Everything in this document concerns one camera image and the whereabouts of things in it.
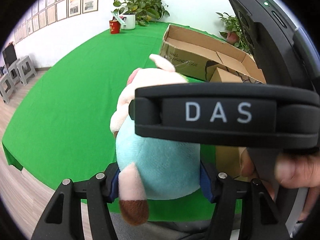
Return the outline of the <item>person's right hand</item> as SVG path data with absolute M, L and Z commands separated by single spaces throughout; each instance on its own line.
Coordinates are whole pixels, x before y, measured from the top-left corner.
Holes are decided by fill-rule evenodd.
M 248 151 L 244 150 L 239 156 L 241 176 L 248 178 L 248 180 L 259 178 Z M 276 158 L 274 177 L 281 186 L 287 189 L 309 188 L 303 210 L 298 219 L 299 222 L 304 222 L 319 198 L 319 152 L 297 157 L 279 154 Z M 269 195 L 274 199 L 275 192 L 272 184 L 265 180 L 262 180 L 262 182 Z

